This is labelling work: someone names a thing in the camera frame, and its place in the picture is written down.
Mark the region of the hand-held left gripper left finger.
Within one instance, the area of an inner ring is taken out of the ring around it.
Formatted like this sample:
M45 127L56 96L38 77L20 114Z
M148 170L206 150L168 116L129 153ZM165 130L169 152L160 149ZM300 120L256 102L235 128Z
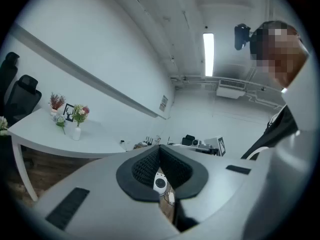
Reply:
M127 159L149 148L110 154L92 161L47 190L33 211L47 215L74 188L89 190L63 235L79 240L167 240L179 231L166 218L156 202L139 202L119 187L116 172Z

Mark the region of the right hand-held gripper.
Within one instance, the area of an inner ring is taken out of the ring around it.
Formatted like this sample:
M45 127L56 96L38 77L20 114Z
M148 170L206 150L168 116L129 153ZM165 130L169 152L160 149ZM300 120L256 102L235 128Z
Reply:
M223 157L226 153L224 139L221 135L205 139L201 144L209 150L211 155Z

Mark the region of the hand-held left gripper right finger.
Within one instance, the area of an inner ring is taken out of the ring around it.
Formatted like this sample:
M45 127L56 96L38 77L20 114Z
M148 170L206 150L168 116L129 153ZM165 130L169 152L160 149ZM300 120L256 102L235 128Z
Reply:
M212 156L171 145L159 151L175 192L174 232L161 240L245 240L266 181L266 158Z

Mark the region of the pink flower bouquet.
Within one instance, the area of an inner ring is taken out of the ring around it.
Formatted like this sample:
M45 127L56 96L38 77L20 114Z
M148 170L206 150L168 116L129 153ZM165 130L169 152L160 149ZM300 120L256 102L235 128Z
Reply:
M81 104L75 104L73 108L72 118L77 123L77 127L83 123L90 113L90 109L88 106L84 106Z

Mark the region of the white flower bunch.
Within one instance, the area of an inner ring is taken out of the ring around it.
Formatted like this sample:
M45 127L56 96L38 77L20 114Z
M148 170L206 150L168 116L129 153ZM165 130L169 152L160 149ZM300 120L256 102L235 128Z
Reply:
M7 135L8 122L4 116L0 116L0 136Z

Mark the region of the white air conditioner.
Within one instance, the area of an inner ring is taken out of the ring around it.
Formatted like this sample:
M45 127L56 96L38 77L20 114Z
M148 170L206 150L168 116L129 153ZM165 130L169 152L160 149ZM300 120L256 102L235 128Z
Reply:
M246 93L246 84L233 80L220 79L216 95L223 98L238 99Z

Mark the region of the white round speaker device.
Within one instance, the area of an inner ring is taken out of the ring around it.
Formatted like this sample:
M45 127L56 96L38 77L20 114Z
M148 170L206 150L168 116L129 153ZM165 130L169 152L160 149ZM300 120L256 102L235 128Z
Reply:
M157 172L155 174L153 189L159 193L160 196L163 196L166 192L168 185L167 178L164 174Z

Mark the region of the person's black shirt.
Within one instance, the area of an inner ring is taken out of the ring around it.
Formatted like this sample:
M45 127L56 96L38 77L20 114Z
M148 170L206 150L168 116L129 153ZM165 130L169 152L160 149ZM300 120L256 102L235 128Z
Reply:
M297 130L296 121L288 106L285 105L270 119L263 135L244 153L241 159L255 161L261 151L275 147L280 140Z

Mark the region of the black framed deer picture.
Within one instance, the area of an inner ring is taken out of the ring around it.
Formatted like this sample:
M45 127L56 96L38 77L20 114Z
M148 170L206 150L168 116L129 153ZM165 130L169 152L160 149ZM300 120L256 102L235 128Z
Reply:
M73 122L73 120L74 120L73 113L74 113L74 106L67 103L65 105L65 108L63 111L63 115L65 117L65 120L69 121L69 122Z

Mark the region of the white table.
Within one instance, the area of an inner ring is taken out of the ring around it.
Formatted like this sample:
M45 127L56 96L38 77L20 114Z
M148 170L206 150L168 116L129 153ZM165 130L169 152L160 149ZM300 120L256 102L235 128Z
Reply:
M38 196L27 174L21 146L51 155L81 159L100 159L125 152L121 145L109 135L106 128L97 121L87 119L80 124L79 140L73 140L75 129L76 124L68 122L62 130L53 121L53 117L40 108L7 130L11 136L19 175L34 202L38 200Z

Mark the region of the ceiling light panel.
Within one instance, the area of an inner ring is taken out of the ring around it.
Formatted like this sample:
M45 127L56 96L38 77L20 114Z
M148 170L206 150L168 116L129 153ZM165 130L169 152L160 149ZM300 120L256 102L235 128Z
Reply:
M213 33L203 34L205 76L212 77L214 71L215 40Z

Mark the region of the dried orange plant white pot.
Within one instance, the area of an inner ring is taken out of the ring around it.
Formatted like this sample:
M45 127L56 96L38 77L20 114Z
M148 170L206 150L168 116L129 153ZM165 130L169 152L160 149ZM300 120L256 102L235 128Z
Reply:
M58 112L58 109L62 107L66 102L66 97L57 93L51 93L49 104L51 107L50 115L55 116Z

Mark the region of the black mesh office chair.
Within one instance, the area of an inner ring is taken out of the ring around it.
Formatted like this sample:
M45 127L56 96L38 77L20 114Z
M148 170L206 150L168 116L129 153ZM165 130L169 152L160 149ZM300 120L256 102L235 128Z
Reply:
M4 117L12 126L31 114L40 101L42 93L37 90L38 81L25 74L17 80L4 106Z
M4 97L11 82L18 72L16 67L20 56L14 52L9 52L0 66L0 104L4 103Z

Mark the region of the wall poster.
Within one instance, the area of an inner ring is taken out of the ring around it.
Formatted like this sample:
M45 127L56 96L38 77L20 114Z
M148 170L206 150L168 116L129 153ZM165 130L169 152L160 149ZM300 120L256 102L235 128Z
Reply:
M161 102L160 102L160 105L159 105L159 109L162 111L162 112L165 112L166 111L166 108L168 106L168 102L169 102L169 99L163 95L162 99L161 99Z

